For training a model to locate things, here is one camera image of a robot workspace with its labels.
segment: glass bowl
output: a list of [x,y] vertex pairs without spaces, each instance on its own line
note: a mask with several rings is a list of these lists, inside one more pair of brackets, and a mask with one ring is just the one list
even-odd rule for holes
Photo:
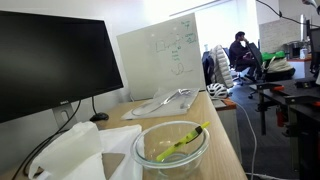
[[171,121],[146,129],[134,140],[131,155],[155,179],[185,179],[199,166],[208,148],[210,136],[206,129],[166,158],[157,161],[157,156],[198,126],[190,121]]

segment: computer mouse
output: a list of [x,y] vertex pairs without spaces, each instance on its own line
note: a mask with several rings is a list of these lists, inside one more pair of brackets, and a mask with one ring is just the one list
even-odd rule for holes
[[90,121],[108,120],[109,116],[106,113],[97,113],[90,118]]

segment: white helmet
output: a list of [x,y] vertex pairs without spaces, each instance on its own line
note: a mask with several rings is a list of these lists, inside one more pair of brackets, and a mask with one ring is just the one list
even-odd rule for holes
[[211,98],[224,99],[228,97],[227,88],[223,84],[210,84],[207,86],[207,91],[209,92]]

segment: person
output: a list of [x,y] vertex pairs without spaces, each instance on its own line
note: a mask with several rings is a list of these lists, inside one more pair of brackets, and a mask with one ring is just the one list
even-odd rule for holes
[[254,78],[254,72],[256,70],[257,63],[254,59],[252,59],[248,46],[244,47],[241,45],[241,41],[245,41],[246,45],[249,44],[244,35],[245,33],[242,31],[239,31],[235,35],[235,41],[230,45],[229,48],[229,58],[231,64],[237,60],[237,66],[240,65],[249,67],[249,70],[245,77],[255,82],[256,80]]

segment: office chair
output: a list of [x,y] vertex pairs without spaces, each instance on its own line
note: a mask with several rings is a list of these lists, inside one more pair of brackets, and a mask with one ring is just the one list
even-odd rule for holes
[[230,61],[229,48],[223,48],[223,50],[229,58],[231,71],[235,71],[237,73],[236,77],[233,78],[232,80],[239,81],[239,83],[237,83],[237,84],[239,84],[240,86],[243,86],[243,77],[241,77],[241,72],[244,71],[245,69],[247,69],[248,67],[237,65],[237,61]]

